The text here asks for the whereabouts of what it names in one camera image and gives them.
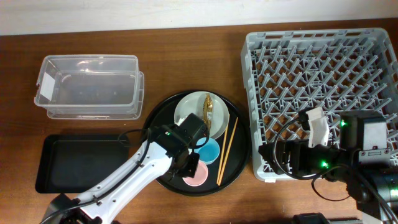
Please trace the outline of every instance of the rectangular black tray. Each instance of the rectangular black tray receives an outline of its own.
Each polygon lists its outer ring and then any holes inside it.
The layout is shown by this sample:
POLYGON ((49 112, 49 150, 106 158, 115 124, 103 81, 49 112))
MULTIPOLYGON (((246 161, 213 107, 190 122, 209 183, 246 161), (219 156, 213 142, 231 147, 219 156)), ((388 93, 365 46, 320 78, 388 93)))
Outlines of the rectangular black tray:
POLYGON ((128 157, 129 148, 118 142, 118 135, 50 135, 44 140, 36 191, 84 192, 104 180, 128 157))

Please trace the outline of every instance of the wooden table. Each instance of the wooden table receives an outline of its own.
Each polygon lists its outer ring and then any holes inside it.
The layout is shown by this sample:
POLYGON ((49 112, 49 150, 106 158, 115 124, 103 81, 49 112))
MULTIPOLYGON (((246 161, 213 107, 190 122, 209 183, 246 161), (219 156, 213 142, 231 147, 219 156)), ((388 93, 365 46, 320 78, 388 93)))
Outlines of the wooden table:
MULTIPOLYGON (((49 134, 141 128, 157 103, 189 89, 217 92, 248 111, 240 59, 247 33, 362 27, 385 28, 398 52, 398 19, 0 37, 0 223, 38 223, 56 196, 38 194, 34 188, 42 143, 49 134), (35 84, 43 58, 59 54, 136 55, 146 82, 141 118, 49 119, 43 108, 34 105, 35 84)), ((330 198, 346 195, 345 184, 320 180, 317 187, 330 198)), ((309 181, 262 183, 249 163, 232 185, 206 197, 186 197, 153 182, 116 219, 121 223, 246 223, 308 212, 322 212, 327 218, 360 214, 352 198, 327 202, 313 193, 309 181)))

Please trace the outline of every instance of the wooden stick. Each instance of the wooden stick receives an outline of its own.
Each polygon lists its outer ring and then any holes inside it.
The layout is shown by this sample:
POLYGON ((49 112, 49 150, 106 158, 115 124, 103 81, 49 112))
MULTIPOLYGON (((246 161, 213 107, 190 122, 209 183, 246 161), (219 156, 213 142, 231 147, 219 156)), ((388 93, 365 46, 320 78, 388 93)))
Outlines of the wooden stick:
POLYGON ((218 166, 218 174, 217 174, 217 182, 216 183, 218 183, 218 179, 219 179, 220 174, 221 174, 221 166, 223 165, 225 142, 226 142, 226 136, 228 134, 229 116, 230 116, 230 114, 228 114, 228 123, 226 124, 226 128, 225 128, 223 149, 221 150, 221 159, 220 159, 220 165, 218 166))
POLYGON ((229 144, 228 144, 228 149, 226 150, 226 155, 225 155, 225 160, 224 160, 224 164, 223 164, 223 169, 221 170, 220 179, 218 180, 218 183, 217 183, 217 185, 219 185, 219 186, 221 185, 221 181, 223 180, 225 165, 226 165, 226 161, 228 160, 229 150, 231 149, 232 140, 234 139, 235 129, 236 129, 236 124, 237 123, 238 123, 238 117, 236 118, 234 129, 232 130, 231 138, 229 139, 229 144))

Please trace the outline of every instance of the blue bowl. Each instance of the blue bowl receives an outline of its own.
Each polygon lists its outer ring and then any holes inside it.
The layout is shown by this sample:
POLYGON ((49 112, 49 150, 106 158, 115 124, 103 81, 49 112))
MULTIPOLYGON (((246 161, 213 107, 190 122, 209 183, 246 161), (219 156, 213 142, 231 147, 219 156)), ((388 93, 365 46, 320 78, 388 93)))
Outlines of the blue bowl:
MULTIPOLYGON (((197 145, 201 145, 205 143, 206 138, 201 138, 198 140, 197 145)), ((200 160, 203 161, 206 165, 212 164, 217 157, 220 155, 220 146, 216 142, 216 140, 209 138, 209 141, 199 149, 196 149, 195 152, 197 152, 200 155, 200 160)))

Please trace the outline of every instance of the black plate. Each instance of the black plate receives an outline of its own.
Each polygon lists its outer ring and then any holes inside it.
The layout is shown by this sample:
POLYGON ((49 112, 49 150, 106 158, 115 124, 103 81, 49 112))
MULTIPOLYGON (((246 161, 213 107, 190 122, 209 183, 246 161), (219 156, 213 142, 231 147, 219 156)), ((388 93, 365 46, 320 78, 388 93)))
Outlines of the black plate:
MULTIPOLYGON (((178 93, 174 96, 171 96, 170 98, 167 98, 163 102, 159 103, 148 116, 147 120, 145 121, 144 128, 174 123, 174 111, 175 108, 177 107, 177 104, 184 96, 193 92, 194 91, 185 91, 182 93, 178 93)), ((209 176, 206 179, 206 182, 201 186, 191 187, 187 185, 182 180, 181 177, 174 177, 172 180, 170 180, 169 176, 159 177, 157 179, 158 183, 163 185, 165 188, 183 195, 204 196, 215 193, 227 187, 242 173, 242 170, 244 169, 244 166, 246 165, 251 152, 251 139, 250 139, 248 122, 246 121, 245 117, 242 116, 241 112, 237 109, 237 107, 235 107, 235 105, 233 105, 229 100, 227 100, 223 96, 219 94, 216 95, 218 95, 221 99, 224 100, 225 104, 228 107, 228 111, 230 113, 226 145, 228 145, 229 143, 229 138, 232 134, 236 117, 239 117, 238 124, 235 130, 233 143, 229 152, 228 161, 225 166, 225 172, 221 186, 217 186, 216 184, 218 166, 220 164, 220 156, 219 156, 217 160, 214 161, 214 163, 207 166, 209 170, 209 176)), ((222 134, 218 139, 216 139, 218 144, 220 145, 220 150, 223 146, 224 134, 222 134)))
POLYGON ((129 148, 120 144, 118 135, 50 135, 44 140, 36 191, 84 192, 128 158, 129 148))

